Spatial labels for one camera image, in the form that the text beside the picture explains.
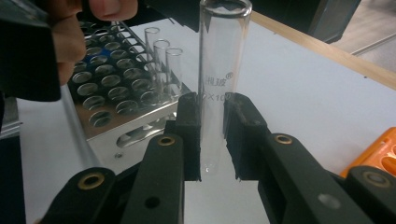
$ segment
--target test tube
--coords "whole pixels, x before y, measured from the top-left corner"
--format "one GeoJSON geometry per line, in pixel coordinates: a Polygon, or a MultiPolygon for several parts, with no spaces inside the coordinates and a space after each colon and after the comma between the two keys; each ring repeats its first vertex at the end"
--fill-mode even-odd
{"type": "Polygon", "coordinates": [[[154,42],[160,39],[160,28],[149,27],[145,29],[147,61],[152,61],[154,55],[154,42]]]}
{"type": "Polygon", "coordinates": [[[223,104],[226,92],[233,92],[237,84],[250,13],[248,0],[200,3],[198,104],[203,175],[215,175],[218,170],[220,151],[224,148],[223,104]]]}
{"type": "Polygon", "coordinates": [[[156,90],[159,96],[160,103],[167,103],[170,101],[169,92],[165,88],[168,83],[166,75],[166,49],[170,46],[169,41],[159,39],[154,42],[154,62],[156,73],[156,90]]]}
{"type": "Polygon", "coordinates": [[[171,47],[166,50],[166,75],[168,79],[167,92],[173,99],[177,99],[182,93],[183,72],[180,63],[183,49],[171,47]]]}

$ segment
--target white tabletop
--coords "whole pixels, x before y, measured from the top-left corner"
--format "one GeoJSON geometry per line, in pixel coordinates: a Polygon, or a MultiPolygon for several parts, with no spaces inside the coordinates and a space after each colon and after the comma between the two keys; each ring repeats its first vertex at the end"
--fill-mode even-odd
{"type": "MultiPolygon", "coordinates": [[[[184,50],[183,81],[197,91],[198,34],[169,20],[162,29],[184,50]]],[[[297,137],[326,169],[339,173],[387,128],[396,126],[396,91],[251,22],[237,91],[248,96],[273,133],[297,137]]],[[[66,102],[19,100],[27,222],[42,217],[77,172],[98,164],[78,137],[66,102]]],[[[226,150],[217,175],[186,182],[185,223],[268,223],[257,182],[234,179],[226,150]]]]}

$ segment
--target orange container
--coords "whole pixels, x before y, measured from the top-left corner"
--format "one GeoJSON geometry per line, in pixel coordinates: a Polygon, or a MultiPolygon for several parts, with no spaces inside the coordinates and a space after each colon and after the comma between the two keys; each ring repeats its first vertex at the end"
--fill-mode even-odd
{"type": "Polygon", "coordinates": [[[347,177],[349,169],[359,165],[374,166],[396,176],[396,127],[384,132],[340,176],[347,177]]]}

